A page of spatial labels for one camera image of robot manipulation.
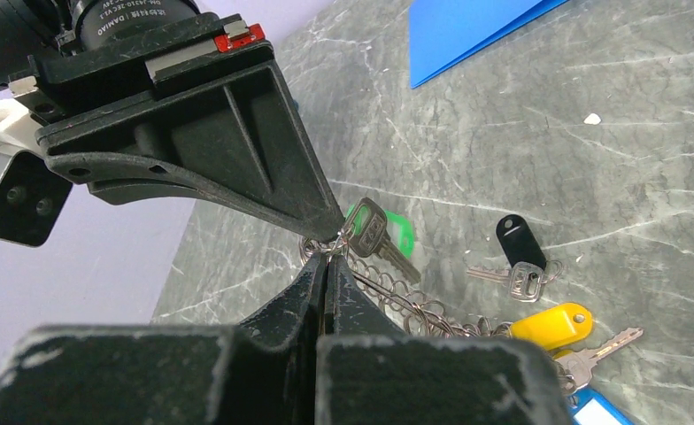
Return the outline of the black white key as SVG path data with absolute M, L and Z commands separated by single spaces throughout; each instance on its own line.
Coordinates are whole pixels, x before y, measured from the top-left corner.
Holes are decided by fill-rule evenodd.
M 495 234 L 510 267 L 506 270 L 471 267 L 467 274 L 506 286 L 509 296 L 518 302 L 538 301 L 545 286 L 563 274 L 563 263 L 545 257 L 528 222 L 520 215 L 502 218 Z

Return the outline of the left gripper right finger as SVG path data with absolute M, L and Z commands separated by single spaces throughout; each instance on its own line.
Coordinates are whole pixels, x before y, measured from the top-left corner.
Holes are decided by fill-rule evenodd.
M 410 336 L 328 265 L 333 331 L 317 343 L 318 424 L 568 424 L 550 357 L 505 337 Z

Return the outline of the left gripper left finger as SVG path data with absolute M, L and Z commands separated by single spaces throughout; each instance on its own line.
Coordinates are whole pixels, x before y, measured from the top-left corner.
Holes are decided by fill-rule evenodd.
M 35 328 L 0 373 L 0 424 L 311 424 L 328 261 L 236 325 Z

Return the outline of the blue key tag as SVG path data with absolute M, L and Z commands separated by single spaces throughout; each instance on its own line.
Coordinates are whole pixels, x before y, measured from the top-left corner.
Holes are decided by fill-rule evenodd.
M 567 398 L 575 425 L 633 425 L 624 413 L 590 386 Z

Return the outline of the yellow key tag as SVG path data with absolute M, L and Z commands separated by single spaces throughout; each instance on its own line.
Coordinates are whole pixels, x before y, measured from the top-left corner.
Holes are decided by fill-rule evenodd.
M 564 303 L 515 321 L 507 333 L 554 352 L 556 372 L 562 393 L 569 397 L 592 380 L 593 369 L 614 352 L 644 334 L 643 328 L 626 328 L 598 347 L 569 351 L 568 346 L 586 339 L 594 325 L 592 313 L 576 303 Z

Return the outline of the green key tag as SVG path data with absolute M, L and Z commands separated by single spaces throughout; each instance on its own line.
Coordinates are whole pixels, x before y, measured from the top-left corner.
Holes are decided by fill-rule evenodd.
M 388 217 L 373 199 L 362 197 L 345 225 L 349 230 L 349 246 L 358 257 L 366 259 L 375 255 L 388 261 L 409 283 L 420 283 L 420 271 L 391 240 Z

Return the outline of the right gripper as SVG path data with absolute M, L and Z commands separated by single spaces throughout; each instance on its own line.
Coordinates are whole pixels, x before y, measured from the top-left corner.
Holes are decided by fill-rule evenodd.
M 194 1 L 0 1 L 0 91 L 111 205 L 186 197 L 321 242 L 343 213 L 258 26 Z

